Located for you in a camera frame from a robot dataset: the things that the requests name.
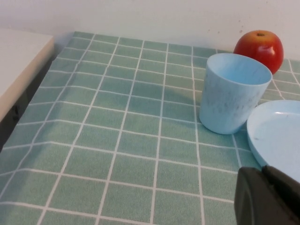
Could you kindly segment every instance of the light blue plate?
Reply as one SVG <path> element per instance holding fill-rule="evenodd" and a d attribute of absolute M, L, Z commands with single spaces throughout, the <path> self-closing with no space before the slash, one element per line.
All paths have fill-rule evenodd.
<path fill-rule="evenodd" d="M 271 165 L 300 182 L 300 101 L 270 101 L 247 120 L 248 141 L 261 166 Z"/>

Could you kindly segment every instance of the red apple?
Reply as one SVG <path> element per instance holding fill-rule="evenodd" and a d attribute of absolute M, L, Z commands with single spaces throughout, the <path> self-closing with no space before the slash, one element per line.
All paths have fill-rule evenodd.
<path fill-rule="evenodd" d="M 254 30 L 244 34 L 233 53 L 261 62 L 272 74 L 279 70 L 283 62 L 283 47 L 279 37 L 266 30 Z"/>

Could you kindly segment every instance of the cup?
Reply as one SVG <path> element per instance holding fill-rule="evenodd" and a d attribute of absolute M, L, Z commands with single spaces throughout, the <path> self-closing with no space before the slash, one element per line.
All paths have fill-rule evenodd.
<path fill-rule="evenodd" d="M 199 111 L 201 123 L 218 134 L 240 130 L 272 80 L 262 63 L 233 53 L 208 58 Z"/>

